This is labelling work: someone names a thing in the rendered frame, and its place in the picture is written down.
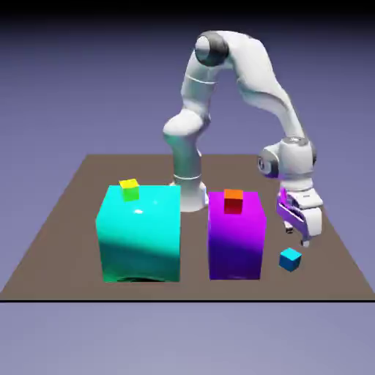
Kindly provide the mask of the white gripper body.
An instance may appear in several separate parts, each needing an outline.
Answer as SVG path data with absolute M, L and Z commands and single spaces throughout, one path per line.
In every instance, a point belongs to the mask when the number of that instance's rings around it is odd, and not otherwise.
M 319 236 L 322 233 L 323 201 L 314 188 L 290 191 L 281 187 L 278 192 L 276 212 L 283 222 L 290 223 L 302 238 Z

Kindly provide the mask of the small blue cube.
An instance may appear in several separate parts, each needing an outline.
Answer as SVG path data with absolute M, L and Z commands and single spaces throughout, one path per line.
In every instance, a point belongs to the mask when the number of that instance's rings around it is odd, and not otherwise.
M 293 248 L 287 248 L 280 253 L 279 266 L 289 272 L 296 270 L 301 261 L 302 254 Z

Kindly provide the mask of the small red cube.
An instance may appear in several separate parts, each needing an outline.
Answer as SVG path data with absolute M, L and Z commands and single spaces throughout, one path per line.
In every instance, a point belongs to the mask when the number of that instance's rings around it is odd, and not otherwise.
M 243 191 L 235 189 L 224 190 L 224 213 L 240 215 L 242 213 Z

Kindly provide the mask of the small yellow-green cube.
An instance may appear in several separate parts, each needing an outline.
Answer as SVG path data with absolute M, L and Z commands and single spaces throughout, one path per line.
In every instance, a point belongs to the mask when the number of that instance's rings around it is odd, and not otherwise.
M 136 179 L 123 179 L 119 181 L 124 201 L 135 201 L 139 199 L 139 184 Z

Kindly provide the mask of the large magenta box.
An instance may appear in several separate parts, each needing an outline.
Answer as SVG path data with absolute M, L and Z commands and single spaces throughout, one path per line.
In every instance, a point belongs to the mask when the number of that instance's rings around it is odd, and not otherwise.
M 267 218 L 257 192 L 243 193 L 242 211 L 226 213 L 223 191 L 209 193 L 207 254 L 211 280 L 258 280 Z

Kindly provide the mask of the large cyan box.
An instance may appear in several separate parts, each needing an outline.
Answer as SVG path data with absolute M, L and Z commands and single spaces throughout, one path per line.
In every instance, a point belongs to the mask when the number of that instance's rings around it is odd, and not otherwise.
M 142 185 L 139 199 L 125 201 L 108 187 L 96 217 L 103 280 L 178 282 L 180 279 L 180 188 Z

